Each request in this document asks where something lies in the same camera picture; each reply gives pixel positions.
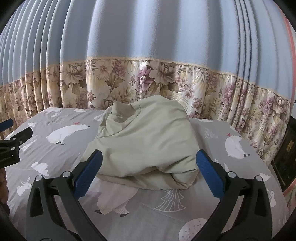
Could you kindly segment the person's left hand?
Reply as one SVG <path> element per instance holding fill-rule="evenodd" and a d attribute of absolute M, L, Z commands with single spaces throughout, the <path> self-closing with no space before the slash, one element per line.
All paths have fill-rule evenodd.
<path fill-rule="evenodd" d="M 7 203 L 9 198 L 9 190 L 6 181 L 6 171 L 4 168 L 0 169 L 0 200 L 1 203 Z"/>

